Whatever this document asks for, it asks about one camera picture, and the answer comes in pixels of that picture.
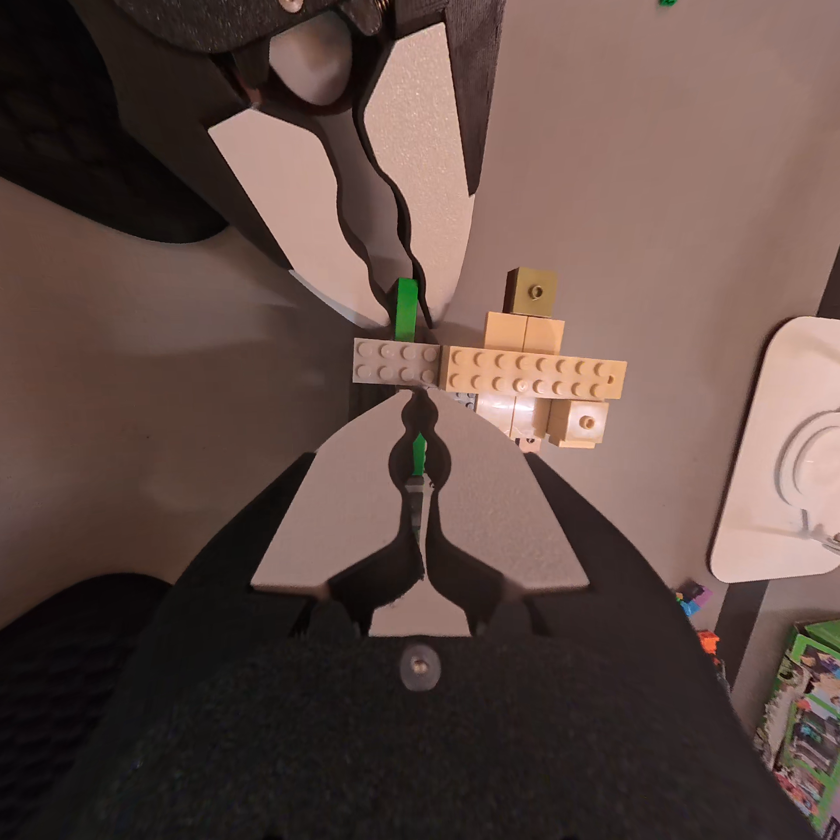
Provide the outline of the grey desk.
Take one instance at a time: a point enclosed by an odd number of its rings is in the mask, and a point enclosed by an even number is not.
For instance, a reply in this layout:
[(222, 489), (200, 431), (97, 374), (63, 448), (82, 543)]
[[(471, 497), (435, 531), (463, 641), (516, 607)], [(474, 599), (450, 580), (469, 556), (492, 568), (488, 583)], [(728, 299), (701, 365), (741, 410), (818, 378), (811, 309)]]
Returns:
[[(603, 445), (543, 457), (676, 585), (765, 340), (838, 249), (838, 4), (509, 2), (465, 263), (560, 277), (563, 351), (628, 362)], [(2, 624), (96, 574), (173, 582), (349, 415), (353, 326), (233, 229), (161, 245), (2, 182)]]

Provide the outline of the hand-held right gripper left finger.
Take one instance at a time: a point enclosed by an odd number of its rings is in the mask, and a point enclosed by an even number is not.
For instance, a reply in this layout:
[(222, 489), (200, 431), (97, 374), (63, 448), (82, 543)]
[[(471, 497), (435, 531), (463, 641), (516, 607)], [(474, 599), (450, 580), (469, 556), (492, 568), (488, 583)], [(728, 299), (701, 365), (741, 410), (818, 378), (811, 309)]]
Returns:
[(396, 394), (317, 450), (251, 579), (259, 592), (333, 600), (363, 632), (422, 577), (405, 483), (413, 445)]

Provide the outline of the green lego set box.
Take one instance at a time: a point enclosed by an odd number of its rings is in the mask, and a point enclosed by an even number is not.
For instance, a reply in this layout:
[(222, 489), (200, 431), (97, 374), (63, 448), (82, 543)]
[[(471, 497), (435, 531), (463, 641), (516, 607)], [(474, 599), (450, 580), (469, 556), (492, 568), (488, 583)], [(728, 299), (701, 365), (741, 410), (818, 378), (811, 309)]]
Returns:
[(821, 838), (839, 838), (839, 621), (793, 626), (753, 744)]

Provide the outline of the person's left hand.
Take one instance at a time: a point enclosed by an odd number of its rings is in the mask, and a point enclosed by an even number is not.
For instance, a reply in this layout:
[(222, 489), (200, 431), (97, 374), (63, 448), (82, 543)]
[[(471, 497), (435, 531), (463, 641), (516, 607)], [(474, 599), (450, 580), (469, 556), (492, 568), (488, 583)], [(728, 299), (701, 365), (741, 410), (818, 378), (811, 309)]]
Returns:
[(269, 65), (303, 101), (325, 107), (342, 96), (353, 64), (348, 25), (325, 12), (275, 35), (269, 42)]

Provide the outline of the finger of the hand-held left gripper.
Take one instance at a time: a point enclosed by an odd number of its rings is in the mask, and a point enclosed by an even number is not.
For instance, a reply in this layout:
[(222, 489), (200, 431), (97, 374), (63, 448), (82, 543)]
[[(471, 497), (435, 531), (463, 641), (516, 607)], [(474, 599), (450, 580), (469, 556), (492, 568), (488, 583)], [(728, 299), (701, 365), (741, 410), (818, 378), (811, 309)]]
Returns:
[(327, 151), (307, 129), (249, 108), (211, 127), (210, 138), (291, 265), (291, 274), (364, 329), (384, 327), (363, 257), (342, 231), (338, 183)]
[(379, 169), (404, 201), (408, 249), (434, 323), (459, 283), (473, 219), (445, 24), (398, 39), (381, 57), (361, 119)]

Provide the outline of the white book stand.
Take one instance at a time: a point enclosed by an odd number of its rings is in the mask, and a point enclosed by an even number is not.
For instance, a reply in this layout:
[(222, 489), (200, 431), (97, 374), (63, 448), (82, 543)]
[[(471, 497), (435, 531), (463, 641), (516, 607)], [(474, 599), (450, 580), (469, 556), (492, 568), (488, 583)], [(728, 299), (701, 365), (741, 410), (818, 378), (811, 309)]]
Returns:
[(710, 551), (725, 583), (839, 562), (839, 321), (800, 317), (763, 357)]

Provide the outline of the grey tan lego building model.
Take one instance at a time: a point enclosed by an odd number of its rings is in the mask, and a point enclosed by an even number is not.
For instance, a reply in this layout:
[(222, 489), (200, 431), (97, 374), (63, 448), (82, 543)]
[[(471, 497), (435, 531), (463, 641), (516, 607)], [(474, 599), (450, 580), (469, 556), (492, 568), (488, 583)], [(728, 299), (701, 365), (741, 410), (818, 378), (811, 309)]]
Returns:
[(477, 348), (355, 339), (352, 381), (447, 393), (524, 453), (544, 441), (592, 449), (603, 441), (610, 401), (621, 397), (627, 363), (562, 355), (564, 322), (551, 318), (556, 289), (552, 271), (510, 270), (502, 310), (486, 315)]

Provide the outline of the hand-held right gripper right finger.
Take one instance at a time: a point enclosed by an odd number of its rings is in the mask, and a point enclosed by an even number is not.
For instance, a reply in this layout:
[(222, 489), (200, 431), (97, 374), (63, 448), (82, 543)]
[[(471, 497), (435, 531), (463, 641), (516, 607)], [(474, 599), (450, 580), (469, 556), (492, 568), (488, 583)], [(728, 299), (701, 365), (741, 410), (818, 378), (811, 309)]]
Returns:
[(503, 602), (589, 584), (518, 446), (443, 392), (422, 404), (434, 492), (426, 537), (431, 585), (487, 624)]

